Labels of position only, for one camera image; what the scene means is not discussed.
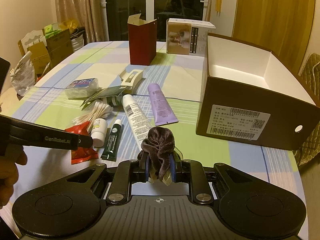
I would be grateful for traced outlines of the person's left hand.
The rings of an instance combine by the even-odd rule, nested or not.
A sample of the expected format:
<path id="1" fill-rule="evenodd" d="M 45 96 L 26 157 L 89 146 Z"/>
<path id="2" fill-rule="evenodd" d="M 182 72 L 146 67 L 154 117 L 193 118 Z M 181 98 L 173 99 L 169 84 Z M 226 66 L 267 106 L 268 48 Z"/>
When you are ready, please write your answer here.
<path id="1" fill-rule="evenodd" d="M 21 145 L 9 144 L 5 154 L 16 155 L 16 159 L 1 156 L 1 208 L 6 206 L 14 192 L 14 184 L 18 181 L 17 165 L 26 165 L 28 158 Z"/>

